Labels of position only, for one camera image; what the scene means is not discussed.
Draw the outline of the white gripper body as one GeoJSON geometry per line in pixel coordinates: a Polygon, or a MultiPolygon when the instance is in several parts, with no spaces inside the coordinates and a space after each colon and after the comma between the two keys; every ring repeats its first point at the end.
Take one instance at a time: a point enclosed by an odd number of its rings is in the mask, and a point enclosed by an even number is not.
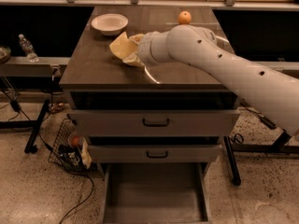
{"type": "Polygon", "coordinates": [[[156,66],[171,61],[167,51],[168,32],[150,32],[143,35],[138,45],[137,55],[146,66],[156,66]]]}

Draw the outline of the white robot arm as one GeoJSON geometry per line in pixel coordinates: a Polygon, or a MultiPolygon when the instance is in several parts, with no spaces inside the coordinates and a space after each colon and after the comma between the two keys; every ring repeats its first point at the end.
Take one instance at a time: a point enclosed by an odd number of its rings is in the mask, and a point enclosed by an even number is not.
{"type": "Polygon", "coordinates": [[[122,59],[125,63],[153,66],[175,61],[203,70],[289,135],[299,137],[299,79],[220,49],[213,32],[202,27],[178,25],[129,40],[136,48],[122,59]]]}

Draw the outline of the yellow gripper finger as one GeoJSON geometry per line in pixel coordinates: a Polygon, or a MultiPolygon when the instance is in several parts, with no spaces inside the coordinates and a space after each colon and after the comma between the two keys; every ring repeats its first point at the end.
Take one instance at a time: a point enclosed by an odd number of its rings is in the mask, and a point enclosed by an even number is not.
{"type": "Polygon", "coordinates": [[[144,67],[145,64],[140,60],[136,52],[133,52],[129,56],[122,60],[124,63],[134,67],[144,67]]]}
{"type": "Polygon", "coordinates": [[[143,38],[143,36],[144,36],[143,34],[131,35],[129,37],[129,40],[131,42],[134,42],[136,45],[139,45],[140,42],[141,42],[141,40],[142,40],[142,38],[143,38]]]}

